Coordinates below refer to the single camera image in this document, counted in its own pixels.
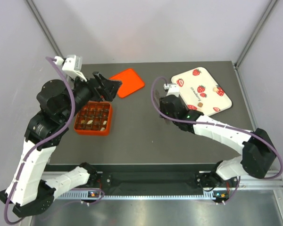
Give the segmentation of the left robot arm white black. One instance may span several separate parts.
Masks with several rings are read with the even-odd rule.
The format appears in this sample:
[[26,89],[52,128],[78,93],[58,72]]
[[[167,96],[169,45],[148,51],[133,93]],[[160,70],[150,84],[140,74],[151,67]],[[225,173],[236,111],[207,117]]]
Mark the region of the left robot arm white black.
[[73,117],[90,101],[112,101],[121,87],[120,81],[108,80],[99,72],[93,78],[74,80],[67,88],[62,80],[46,82],[37,94],[40,111],[29,121],[23,152],[10,186],[0,191],[4,204],[13,204],[13,213],[19,218],[39,215],[62,194],[78,186],[94,186],[96,169],[84,162],[73,170],[53,179],[42,180],[47,162],[59,145],[64,130]]

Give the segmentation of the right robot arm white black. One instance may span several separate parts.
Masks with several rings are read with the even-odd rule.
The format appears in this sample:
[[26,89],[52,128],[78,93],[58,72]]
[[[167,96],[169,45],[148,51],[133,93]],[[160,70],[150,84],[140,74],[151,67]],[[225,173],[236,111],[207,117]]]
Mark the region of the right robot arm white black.
[[263,129],[250,131],[228,126],[196,108],[189,109],[175,95],[161,97],[159,110],[179,129],[210,138],[239,154],[230,160],[219,161],[210,173],[204,175],[201,182],[205,186],[222,186],[227,180],[243,175],[264,179],[276,159],[274,145]]

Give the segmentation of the orange box lid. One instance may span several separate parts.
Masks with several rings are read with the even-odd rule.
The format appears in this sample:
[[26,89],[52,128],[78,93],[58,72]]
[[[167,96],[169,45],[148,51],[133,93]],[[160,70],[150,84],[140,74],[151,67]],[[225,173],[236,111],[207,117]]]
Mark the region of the orange box lid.
[[120,98],[125,98],[133,94],[134,92],[142,89],[145,86],[145,82],[141,79],[138,73],[132,68],[128,68],[110,77],[110,80],[122,82],[122,85],[117,92],[117,95]]

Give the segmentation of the metal tweezers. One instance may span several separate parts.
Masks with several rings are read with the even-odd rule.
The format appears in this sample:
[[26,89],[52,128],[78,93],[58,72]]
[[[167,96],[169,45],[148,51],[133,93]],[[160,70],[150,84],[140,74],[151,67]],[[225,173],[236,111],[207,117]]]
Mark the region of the metal tweezers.
[[[159,93],[159,91],[156,89],[156,90],[154,91],[154,101],[155,101],[156,106],[158,107],[159,110],[160,110],[160,100],[161,100],[160,93]],[[170,124],[170,120],[168,120],[168,119],[162,117],[161,115],[160,115],[160,118],[162,118],[162,119],[164,120],[164,122],[165,122],[166,125],[169,125],[169,124]]]

